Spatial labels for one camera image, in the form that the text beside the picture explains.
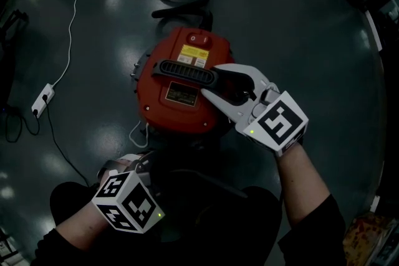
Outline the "person's black clothing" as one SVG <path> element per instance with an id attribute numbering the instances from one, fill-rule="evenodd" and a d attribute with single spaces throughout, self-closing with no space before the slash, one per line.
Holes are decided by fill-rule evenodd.
<path id="1" fill-rule="evenodd" d="M 91 190 L 77 183 L 57 186 L 50 197 L 56 227 L 90 202 Z M 264 266 L 274 244 L 286 266 L 346 266 L 345 222 L 333 195 L 292 227 L 282 200 L 259 187 L 248 199 L 204 209 L 194 228 L 177 241 L 118 232 L 110 225 L 88 251 L 56 229 L 38 242 L 31 266 Z"/>

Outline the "person's left hand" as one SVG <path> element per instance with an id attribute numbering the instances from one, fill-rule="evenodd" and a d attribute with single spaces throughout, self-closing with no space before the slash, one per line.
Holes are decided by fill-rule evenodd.
<path id="1" fill-rule="evenodd" d="M 108 160 L 97 173 L 98 182 L 102 184 L 108 178 L 111 171 L 124 173 L 130 170 L 130 166 L 141 157 L 140 154 L 126 154 L 119 159 Z"/>

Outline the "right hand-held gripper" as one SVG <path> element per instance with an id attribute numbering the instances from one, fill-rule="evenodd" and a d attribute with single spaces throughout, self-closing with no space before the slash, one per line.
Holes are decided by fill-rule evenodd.
<path id="1" fill-rule="evenodd" d="M 305 134 L 308 117 L 287 91 L 266 88 L 265 76 L 255 67 L 243 64 L 219 64 L 213 90 L 201 89 L 202 95 L 236 126 L 238 133 L 282 156 Z M 259 95 L 255 102 L 244 97 L 233 102 L 223 95 Z"/>

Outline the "white power strip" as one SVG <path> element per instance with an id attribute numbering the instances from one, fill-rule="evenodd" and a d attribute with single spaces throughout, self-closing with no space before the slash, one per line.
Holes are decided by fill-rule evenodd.
<path id="1" fill-rule="evenodd" d="M 47 83 L 31 106 L 32 113 L 36 118 L 39 118 L 42 115 L 43 111 L 46 109 L 47 105 L 52 100 L 54 95 L 55 91 L 53 89 L 53 86 Z"/>

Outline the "patterned cardboard box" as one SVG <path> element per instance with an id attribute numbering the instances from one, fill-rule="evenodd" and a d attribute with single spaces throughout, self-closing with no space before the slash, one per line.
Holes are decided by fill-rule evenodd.
<path id="1" fill-rule="evenodd" d="M 371 266 L 396 226 L 396 219 L 372 212 L 356 217 L 343 240 L 347 266 Z"/>

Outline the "person's left forearm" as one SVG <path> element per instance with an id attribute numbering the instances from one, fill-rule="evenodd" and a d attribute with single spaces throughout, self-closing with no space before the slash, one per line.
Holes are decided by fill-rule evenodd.
<path id="1" fill-rule="evenodd" d="M 107 227 L 108 222 L 104 216 L 89 202 L 55 229 L 74 247 L 88 251 Z"/>

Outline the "person's right forearm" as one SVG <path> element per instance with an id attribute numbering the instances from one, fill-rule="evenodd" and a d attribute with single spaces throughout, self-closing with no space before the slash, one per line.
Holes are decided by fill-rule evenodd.
<path id="1" fill-rule="evenodd" d="M 276 163 L 287 218 L 294 227 L 317 209 L 330 191 L 302 145 L 290 147 Z"/>

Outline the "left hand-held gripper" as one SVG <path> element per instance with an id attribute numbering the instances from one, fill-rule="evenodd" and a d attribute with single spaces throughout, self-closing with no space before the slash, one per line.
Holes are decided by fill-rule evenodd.
<path id="1" fill-rule="evenodd" d="M 106 171 L 108 178 L 99 187 L 92 203 L 114 229 L 144 234 L 165 214 L 149 190 L 148 155 L 127 154 L 123 158 L 129 162 L 128 166 L 109 160 L 99 171 L 99 180 Z"/>

